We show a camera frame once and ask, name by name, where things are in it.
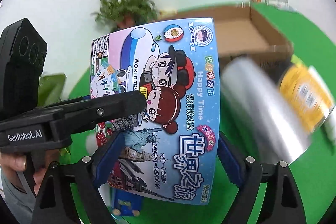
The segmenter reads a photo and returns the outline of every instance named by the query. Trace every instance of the cardboard box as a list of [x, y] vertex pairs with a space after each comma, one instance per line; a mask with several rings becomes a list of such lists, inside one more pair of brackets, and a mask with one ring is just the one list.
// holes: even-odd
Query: cardboard box
[[251, 57], [274, 80], [289, 65], [293, 45], [252, 7], [223, 5], [179, 12], [162, 20], [212, 17], [222, 70], [238, 56]]

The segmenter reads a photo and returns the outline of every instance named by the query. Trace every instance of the barcode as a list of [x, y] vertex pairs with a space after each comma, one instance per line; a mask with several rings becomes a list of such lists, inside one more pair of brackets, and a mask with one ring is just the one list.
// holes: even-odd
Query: barcode
[[298, 89], [299, 95], [303, 98], [308, 108], [313, 108], [317, 104], [317, 98], [310, 91], [308, 85], [300, 85]]

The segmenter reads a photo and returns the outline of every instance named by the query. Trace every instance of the green surface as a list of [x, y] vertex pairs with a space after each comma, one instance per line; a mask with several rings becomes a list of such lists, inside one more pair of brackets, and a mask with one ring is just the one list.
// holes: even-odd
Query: green surface
[[[304, 16], [277, 10], [264, 4], [255, 5], [273, 25], [294, 43], [295, 54], [306, 64], [313, 65], [336, 95], [336, 47], [328, 37]], [[78, 82], [70, 98], [89, 93], [89, 72]], [[233, 143], [239, 141], [235, 125], [225, 107], [221, 106], [221, 130]], [[88, 133], [73, 136], [71, 147], [72, 161], [79, 160], [86, 154], [85, 138]], [[305, 208], [307, 224], [316, 224], [329, 207], [336, 194], [336, 156], [321, 130], [312, 136], [312, 145], [290, 168], [300, 190]], [[251, 213], [249, 224], [256, 223], [266, 184], [262, 184]], [[125, 218], [131, 224], [149, 223], [212, 223], [219, 224], [230, 208], [237, 188], [232, 185], [217, 159], [216, 172], [209, 205], [192, 206], [145, 198], [141, 215], [137, 218]], [[87, 224], [87, 217], [74, 193], [78, 212]]]

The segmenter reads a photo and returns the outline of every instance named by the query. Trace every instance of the clock tower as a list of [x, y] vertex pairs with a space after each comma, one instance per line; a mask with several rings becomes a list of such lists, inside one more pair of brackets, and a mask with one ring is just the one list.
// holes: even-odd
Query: clock tower
[[131, 160], [135, 162], [144, 162], [148, 160], [153, 160], [153, 155], [142, 151], [141, 153], [135, 151], [132, 148], [125, 147], [119, 156], [120, 159]]

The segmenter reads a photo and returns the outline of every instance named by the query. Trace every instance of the silver metallic tube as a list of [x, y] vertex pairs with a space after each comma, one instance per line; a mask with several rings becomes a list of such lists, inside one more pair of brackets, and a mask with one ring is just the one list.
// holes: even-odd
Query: silver metallic tube
[[236, 58], [221, 75], [221, 93], [238, 123], [245, 142], [254, 141], [256, 156], [264, 163], [291, 164], [309, 147], [309, 134], [271, 79], [251, 59]]

